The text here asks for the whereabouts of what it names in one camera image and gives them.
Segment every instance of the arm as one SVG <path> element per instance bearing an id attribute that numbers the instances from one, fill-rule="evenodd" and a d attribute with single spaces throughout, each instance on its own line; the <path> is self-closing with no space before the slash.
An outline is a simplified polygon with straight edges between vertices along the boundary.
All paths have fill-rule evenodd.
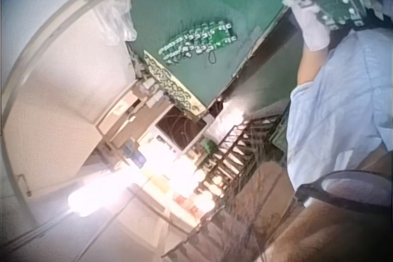
<path id="1" fill-rule="evenodd" d="M 312 52 L 305 45 L 303 56 L 297 72 L 297 85 L 313 81 L 321 67 L 325 64 L 329 51 L 326 48 Z"/>

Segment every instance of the light blue shirt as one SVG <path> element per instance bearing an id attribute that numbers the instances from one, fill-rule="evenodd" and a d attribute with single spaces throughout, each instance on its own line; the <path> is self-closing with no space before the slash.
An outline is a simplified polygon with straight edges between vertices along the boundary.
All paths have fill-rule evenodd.
<path id="1" fill-rule="evenodd" d="M 314 81 L 291 93 L 288 173 L 295 190 L 393 149 L 393 32 L 351 32 Z"/>

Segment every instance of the green circuit board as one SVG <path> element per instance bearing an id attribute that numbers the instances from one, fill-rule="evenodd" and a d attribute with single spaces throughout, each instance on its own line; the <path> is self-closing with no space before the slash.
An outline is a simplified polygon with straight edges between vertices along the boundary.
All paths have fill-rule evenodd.
<path id="1" fill-rule="evenodd" d="M 189 59 L 194 54 L 201 55 L 224 48 L 236 40 L 231 23 L 212 21 L 176 35 L 159 49 L 158 54 L 167 65 L 172 65 Z"/>

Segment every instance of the plastic bag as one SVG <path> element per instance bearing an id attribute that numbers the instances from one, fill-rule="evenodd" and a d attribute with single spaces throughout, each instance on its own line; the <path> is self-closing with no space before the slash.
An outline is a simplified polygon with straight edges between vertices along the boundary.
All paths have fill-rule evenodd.
<path id="1" fill-rule="evenodd" d="M 99 30 L 108 45 L 136 39 L 130 10 L 131 0 L 105 0 L 93 8 Z"/>

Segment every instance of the bright light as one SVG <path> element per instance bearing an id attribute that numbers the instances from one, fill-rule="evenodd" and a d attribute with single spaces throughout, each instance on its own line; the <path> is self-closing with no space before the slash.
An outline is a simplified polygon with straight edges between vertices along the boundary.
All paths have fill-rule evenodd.
<path id="1" fill-rule="evenodd" d="M 206 177 L 206 174 L 201 170 L 196 170 L 194 175 L 193 175 L 194 179 L 196 179 L 196 181 L 198 182 L 202 182 L 204 180 L 204 178 Z"/>
<path id="2" fill-rule="evenodd" d="M 146 157 L 144 168 L 148 168 L 155 175 L 165 175 L 170 178 L 173 171 L 175 154 L 169 146 L 154 138 L 148 144 L 141 145 L 139 151 Z"/>
<path id="3" fill-rule="evenodd" d="M 171 188 L 185 198 L 191 196 L 199 182 L 193 176 L 195 167 L 190 159 L 181 156 L 175 161 L 174 169 L 171 173 Z"/>
<path id="4" fill-rule="evenodd" d="M 204 191 L 202 195 L 197 195 L 194 199 L 194 204 L 197 206 L 198 209 L 207 213 L 213 210 L 215 204 L 212 201 L 212 194 L 208 191 Z"/>
<path id="5" fill-rule="evenodd" d="M 215 184 L 220 184 L 221 182 L 222 182 L 222 177 L 221 176 L 214 176 L 213 177 L 213 182 L 215 183 Z"/>
<path id="6" fill-rule="evenodd" d="M 185 198 L 189 198 L 197 186 L 198 182 L 195 179 L 183 177 L 171 180 L 171 188 Z"/>
<path id="7" fill-rule="evenodd" d="M 138 181 L 138 177 L 142 177 L 139 169 L 127 167 L 92 180 L 69 195 L 68 205 L 81 217 L 90 215 L 99 208 L 116 202 L 126 187 Z"/>
<path id="8" fill-rule="evenodd" d="M 217 185 L 215 184 L 210 184 L 209 189 L 212 193 L 214 193 L 216 196 L 219 196 L 222 194 L 222 190 L 221 188 L 219 188 Z"/>

